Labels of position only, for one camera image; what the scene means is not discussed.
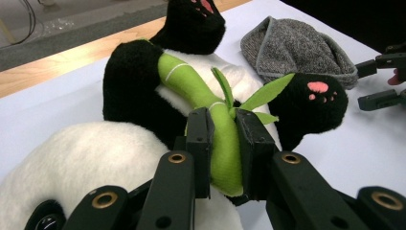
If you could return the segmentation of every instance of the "green leaf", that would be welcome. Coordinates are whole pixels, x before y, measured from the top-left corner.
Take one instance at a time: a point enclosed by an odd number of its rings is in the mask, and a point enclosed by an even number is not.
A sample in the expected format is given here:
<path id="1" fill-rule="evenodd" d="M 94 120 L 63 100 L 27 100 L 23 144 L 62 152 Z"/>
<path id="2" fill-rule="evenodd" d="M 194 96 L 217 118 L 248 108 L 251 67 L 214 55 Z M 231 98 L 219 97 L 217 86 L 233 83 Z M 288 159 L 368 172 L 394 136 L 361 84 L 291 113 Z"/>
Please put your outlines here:
<path id="1" fill-rule="evenodd" d="M 255 114 L 264 125 L 271 124 L 279 120 L 278 117 L 272 116 L 267 113 L 256 112 Z"/>
<path id="2" fill-rule="evenodd" d="M 292 81 L 295 74 L 288 74 L 280 79 L 273 80 L 255 92 L 240 108 L 250 110 L 260 107 L 274 100 L 284 88 Z"/>
<path id="3" fill-rule="evenodd" d="M 229 109 L 232 108 L 234 104 L 234 98 L 230 84 L 228 83 L 227 79 L 224 77 L 223 73 L 221 73 L 220 70 L 213 67 L 212 72 L 215 78 L 217 79 L 218 83 L 220 84 L 221 89 L 223 90 L 227 107 Z"/>

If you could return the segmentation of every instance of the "white table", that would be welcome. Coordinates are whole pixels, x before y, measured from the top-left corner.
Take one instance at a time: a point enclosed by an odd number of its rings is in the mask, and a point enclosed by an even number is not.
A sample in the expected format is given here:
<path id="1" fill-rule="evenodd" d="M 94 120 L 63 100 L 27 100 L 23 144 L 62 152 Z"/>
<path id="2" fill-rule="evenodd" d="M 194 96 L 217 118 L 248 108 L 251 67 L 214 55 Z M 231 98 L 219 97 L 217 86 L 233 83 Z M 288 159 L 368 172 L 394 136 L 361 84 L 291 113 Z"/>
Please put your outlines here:
<path id="1" fill-rule="evenodd" d="M 353 63 L 375 58 L 376 51 L 278 0 L 253 0 L 223 13 L 227 32 L 217 53 L 244 65 L 240 39 L 266 16 L 294 18 L 331 36 Z M 69 125 L 102 120 L 102 76 L 107 58 L 0 99 L 0 180 L 31 150 Z M 350 104 L 337 129 L 307 135 L 295 149 L 335 189 L 350 196 L 366 186 L 382 186 L 406 196 L 406 108 L 400 105 L 365 112 L 357 98 L 395 89 L 386 80 L 392 70 L 378 70 L 348 91 Z M 238 208 L 246 229 L 270 229 L 264 202 Z"/>

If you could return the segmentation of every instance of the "plush toy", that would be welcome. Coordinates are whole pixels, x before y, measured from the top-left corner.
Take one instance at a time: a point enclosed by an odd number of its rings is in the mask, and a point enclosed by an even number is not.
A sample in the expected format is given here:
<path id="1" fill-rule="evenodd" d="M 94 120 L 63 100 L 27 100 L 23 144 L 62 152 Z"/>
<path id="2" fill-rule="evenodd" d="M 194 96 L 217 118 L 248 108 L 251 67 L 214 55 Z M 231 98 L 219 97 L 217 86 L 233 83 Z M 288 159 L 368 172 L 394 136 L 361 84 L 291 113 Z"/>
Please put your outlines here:
<path id="1" fill-rule="evenodd" d="M 215 126 L 212 184 L 224 195 L 239 196 L 235 107 L 257 112 L 281 142 L 279 149 L 293 150 L 306 134 L 338 127 L 348 98 L 340 81 L 328 75 L 287 72 L 270 82 L 250 75 L 214 53 L 224 32 L 213 1 L 169 1 L 167 21 L 156 36 L 121 44 L 113 52 L 104 74 L 103 115 L 107 121 L 145 127 L 171 149 L 185 134 L 189 112 L 208 107 Z"/>
<path id="2" fill-rule="evenodd" d="M 61 229 L 92 190 L 142 185 L 198 107 L 209 108 L 215 131 L 211 199 L 196 200 L 195 229 L 242 229 L 226 198 L 242 192 L 235 109 L 256 112 L 278 148 L 293 150 L 306 134 L 338 127 L 348 99 L 332 76 L 250 75 L 214 53 L 224 33 L 212 0 L 170 0 L 156 36 L 121 44 L 108 61 L 106 121 L 56 133 L 2 182 L 0 229 Z"/>

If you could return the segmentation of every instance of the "wooden surface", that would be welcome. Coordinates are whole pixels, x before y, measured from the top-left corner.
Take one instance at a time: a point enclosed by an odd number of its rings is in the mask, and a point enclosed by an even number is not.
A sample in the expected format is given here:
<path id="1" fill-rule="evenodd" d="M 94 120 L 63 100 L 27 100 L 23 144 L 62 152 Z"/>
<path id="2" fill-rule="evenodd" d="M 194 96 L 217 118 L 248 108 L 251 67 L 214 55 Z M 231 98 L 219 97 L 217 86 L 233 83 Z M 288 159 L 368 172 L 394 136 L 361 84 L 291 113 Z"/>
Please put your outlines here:
<path id="1" fill-rule="evenodd" d="M 251 0 L 214 1 L 217 8 L 224 12 Z M 151 38 L 163 27 L 164 23 L 165 17 L 162 17 L 129 30 L 0 72 L 0 98 L 109 57 L 122 42 L 140 37 Z"/>

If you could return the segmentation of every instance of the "black plush fur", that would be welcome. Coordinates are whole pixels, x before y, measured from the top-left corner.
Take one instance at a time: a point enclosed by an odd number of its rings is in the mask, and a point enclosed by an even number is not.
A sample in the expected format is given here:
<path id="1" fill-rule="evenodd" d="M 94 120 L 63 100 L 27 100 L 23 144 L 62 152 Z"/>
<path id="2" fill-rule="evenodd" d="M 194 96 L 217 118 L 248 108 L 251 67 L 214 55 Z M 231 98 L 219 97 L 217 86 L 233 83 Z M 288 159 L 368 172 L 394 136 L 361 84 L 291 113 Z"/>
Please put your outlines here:
<path id="1" fill-rule="evenodd" d="M 307 84 L 316 81 L 326 83 L 328 91 L 311 91 Z M 316 99 L 310 100 L 310 94 L 314 94 Z M 335 78 L 296 74 L 292 82 L 268 106 L 271 114 L 280 118 L 275 125 L 282 148 L 293 150 L 306 134 L 321 133 L 340 126 L 348 103 L 349 99 L 343 86 Z"/>
<path id="2" fill-rule="evenodd" d="M 210 7 L 203 7 L 201 1 Z M 166 24 L 150 40 L 154 45 L 136 40 L 117 47 L 107 63 L 103 80 L 105 120 L 145 127 L 170 149 L 175 137 L 184 134 L 187 119 L 155 91 L 160 84 L 157 63 L 163 48 L 208 55 L 219 45 L 225 32 L 225 21 L 213 0 L 201 1 L 169 0 Z M 328 92 L 310 91 L 307 84 L 311 81 L 325 82 Z M 316 100 L 310 100 L 310 94 L 315 94 Z M 334 101 L 324 103 L 324 98 L 331 97 Z M 280 118 L 276 126 L 284 150 L 296 148 L 308 133 L 338 127 L 347 105 L 347 95 L 336 79 L 303 74 L 297 74 L 268 104 L 271 113 Z"/>
<path id="3" fill-rule="evenodd" d="M 185 54 L 212 54 L 225 33 L 225 21 L 213 0 L 207 2 L 213 13 L 200 1 L 170 0 L 165 26 L 151 41 L 164 49 Z"/>
<path id="4" fill-rule="evenodd" d="M 106 121 L 129 122 L 153 131 L 169 148 L 184 135 L 187 119 L 162 99 L 158 58 L 163 51 L 145 40 L 119 45 L 107 62 L 103 80 Z"/>

